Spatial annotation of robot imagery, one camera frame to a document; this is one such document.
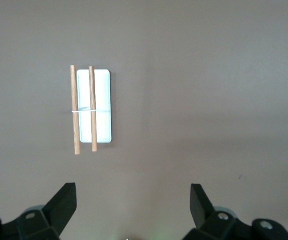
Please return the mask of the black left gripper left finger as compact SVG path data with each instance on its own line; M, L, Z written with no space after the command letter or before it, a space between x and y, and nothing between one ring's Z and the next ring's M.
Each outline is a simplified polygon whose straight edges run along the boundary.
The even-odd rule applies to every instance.
M0 219L0 240L58 240L76 208L76 184L66 183L45 205L30 207L8 223Z

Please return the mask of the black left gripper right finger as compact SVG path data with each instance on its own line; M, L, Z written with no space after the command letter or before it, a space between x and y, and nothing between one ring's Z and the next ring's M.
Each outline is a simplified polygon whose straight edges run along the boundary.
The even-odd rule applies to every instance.
M200 184L191 184L190 212L196 227L185 240L288 240L288 231L276 221L257 218L247 225L229 209L215 208Z

